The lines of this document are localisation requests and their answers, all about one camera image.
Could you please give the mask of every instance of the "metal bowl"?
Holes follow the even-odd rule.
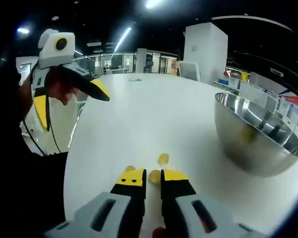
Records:
[[[224,152],[256,176],[275,176],[298,160],[298,138],[277,116],[228,93],[215,94],[215,124]]]

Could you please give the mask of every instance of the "ceiling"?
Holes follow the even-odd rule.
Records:
[[[212,22],[228,34],[228,65],[263,74],[298,93],[298,6],[292,1],[161,0],[152,9],[145,7],[147,2],[55,0],[53,7],[36,8],[20,24],[30,33],[16,35],[18,56],[37,55],[38,39],[47,28],[74,32],[76,50],[92,55],[99,50],[112,52],[126,28],[131,27],[119,52],[147,48],[181,58],[186,26]],[[262,17],[290,29],[255,19],[212,19],[233,15]],[[102,44],[88,47],[90,42]],[[271,67],[285,76],[272,75]]]

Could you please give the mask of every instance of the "table surface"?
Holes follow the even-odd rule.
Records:
[[[88,98],[78,121],[65,170],[66,219],[97,194],[110,191],[126,166],[181,170],[197,192],[221,201],[234,221],[269,234],[298,200],[298,162],[281,175],[251,176],[221,150],[214,120],[214,95],[223,90],[163,74],[101,77],[110,102]],[[140,237],[163,226],[159,189],[147,183]]]

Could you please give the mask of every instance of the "yellow object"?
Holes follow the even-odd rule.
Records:
[[[109,98],[110,98],[110,95],[109,95],[109,92],[107,91],[106,87],[104,86],[104,84],[98,79],[93,79],[91,81],[91,83],[95,84],[97,87],[99,87],[101,89],[101,91],[103,91]]]
[[[166,165],[169,163],[169,155],[166,154],[166,153],[163,153],[159,156],[159,159],[158,159],[158,163],[160,165]]]
[[[189,180],[189,178],[180,171],[173,171],[173,170],[163,170],[164,172],[164,180],[171,181],[171,180]]]
[[[161,172],[159,170],[152,170],[149,174],[149,181],[154,183],[160,183]]]
[[[242,81],[244,81],[244,82],[248,82],[247,77],[248,77],[248,74],[243,72],[243,73],[242,73]]]
[[[125,169],[125,172],[132,171],[132,170],[136,170],[136,168],[132,165],[128,165]]]
[[[119,177],[117,184],[130,185],[130,186],[142,186],[143,173],[144,173],[144,169],[124,172]]]
[[[257,130],[251,125],[245,125],[241,131],[240,143],[242,145],[247,145],[252,143],[256,138]]]
[[[46,111],[45,111],[45,103],[46,103],[46,95],[34,97],[33,99],[34,107],[36,110],[36,114],[38,115],[41,126],[45,131],[48,130],[48,122],[46,120]]]

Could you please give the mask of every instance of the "ceiling light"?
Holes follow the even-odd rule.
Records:
[[[93,46],[101,46],[101,42],[90,42],[90,43],[87,43],[87,46],[88,47],[93,47]]]
[[[128,27],[128,28],[126,29],[125,33],[123,34],[123,36],[120,38],[120,40],[119,40],[119,42],[118,42],[118,44],[117,44],[117,46],[116,46],[114,52],[117,51],[118,47],[121,45],[121,43],[123,42],[123,40],[126,38],[126,36],[128,35],[128,33],[129,33],[130,31],[131,31],[131,27]]]
[[[30,31],[28,29],[25,29],[25,28],[18,28],[17,32],[20,32],[22,34],[29,34]]]
[[[146,8],[148,8],[148,9],[153,8],[160,2],[161,2],[161,0],[149,0],[146,4]]]
[[[83,55],[83,54],[82,54],[81,52],[79,52],[79,51],[75,51],[75,52],[78,53],[78,54],[81,55],[81,56]]]

